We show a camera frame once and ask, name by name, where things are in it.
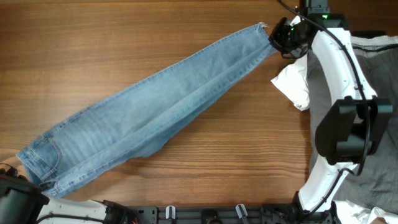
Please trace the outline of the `light blue denim jeans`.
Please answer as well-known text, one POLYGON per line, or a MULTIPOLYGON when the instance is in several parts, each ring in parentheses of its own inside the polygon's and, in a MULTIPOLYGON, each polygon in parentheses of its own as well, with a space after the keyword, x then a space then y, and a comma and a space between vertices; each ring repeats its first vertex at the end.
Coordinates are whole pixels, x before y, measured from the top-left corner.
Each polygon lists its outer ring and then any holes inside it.
POLYGON ((18 153, 29 179, 61 198, 156 153, 275 52, 264 28, 241 29, 59 122, 18 153))

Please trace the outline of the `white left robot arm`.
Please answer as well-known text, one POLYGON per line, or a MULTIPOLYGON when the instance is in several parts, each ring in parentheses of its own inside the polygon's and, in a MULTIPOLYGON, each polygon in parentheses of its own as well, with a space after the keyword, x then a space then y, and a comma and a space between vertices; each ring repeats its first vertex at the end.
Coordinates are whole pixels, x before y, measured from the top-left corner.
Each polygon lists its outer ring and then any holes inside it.
POLYGON ((1 175, 1 224, 138 222, 131 209, 118 203, 52 198, 21 177, 1 175))

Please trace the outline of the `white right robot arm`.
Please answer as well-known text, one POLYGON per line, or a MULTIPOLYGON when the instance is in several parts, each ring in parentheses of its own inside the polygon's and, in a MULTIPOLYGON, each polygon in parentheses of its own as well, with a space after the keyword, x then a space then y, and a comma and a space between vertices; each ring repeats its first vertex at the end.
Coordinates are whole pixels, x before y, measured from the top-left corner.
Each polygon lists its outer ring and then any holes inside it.
POLYGON ((271 213, 288 223, 336 221, 333 196, 348 174, 359 175, 368 155, 377 151, 392 115, 379 98, 354 54, 351 33, 341 14, 282 18, 269 41, 283 58, 299 59, 311 50, 319 60, 331 96, 331 108, 315 131, 317 160, 290 205, 272 205, 271 213))

